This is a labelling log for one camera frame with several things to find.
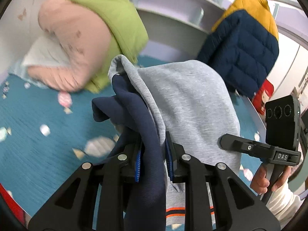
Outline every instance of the green vest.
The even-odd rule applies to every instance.
[[[125,55],[132,63],[148,42],[147,31],[129,0],[71,0],[98,14],[112,32],[108,55],[102,68],[86,85],[86,89],[98,93],[109,84],[107,77],[112,59]]]

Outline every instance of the red bag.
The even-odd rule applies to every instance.
[[[272,97],[274,86],[265,79],[259,91],[252,98],[252,104],[261,115],[265,115],[265,103]]]

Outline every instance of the white fabric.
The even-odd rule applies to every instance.
[[[70,60],[55,35],[40,36],[25,55],[22,66],[69,66]]]
[[[279,220],[280,226],[283,228],[293,218],[301,204],[302,201],[299,196],[293,194],[286,181],[281,188],[272,193],[266,206]]]
[[[18,60],[9,67],[8,73],[16,75],[40,88],[48,88],[42,82],[32,79],[28,73],[28,66],[69,66],[70,60],[55,35],[43,34],[31,46],[23,60]]]

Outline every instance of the orange stripe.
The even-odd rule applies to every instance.
[[[185,214],[170,214],[170,215],[167,215],[166,218],[169,218],[169,217],[172,217],[172,216],[185,216]]]
[[[166,212],[172,211],[172,210],[185,210],[185,208],[169,208],[166,210]]]

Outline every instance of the gray hoodie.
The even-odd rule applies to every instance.
[[[136,68],[125,56],[111,63],[109,78],[126,73],[143,97],[156,124],[162,148],[165,131],[201,162],[226,163],[236,174],[241,154],[218,147],[226,133],[240,134],[240,124],[224,81],[202,62],[191,60]],[[185,208],[185,185],[173,184],[166,175],[166,210]],[[167,215],[167,225],[184,224],[183,214]]]

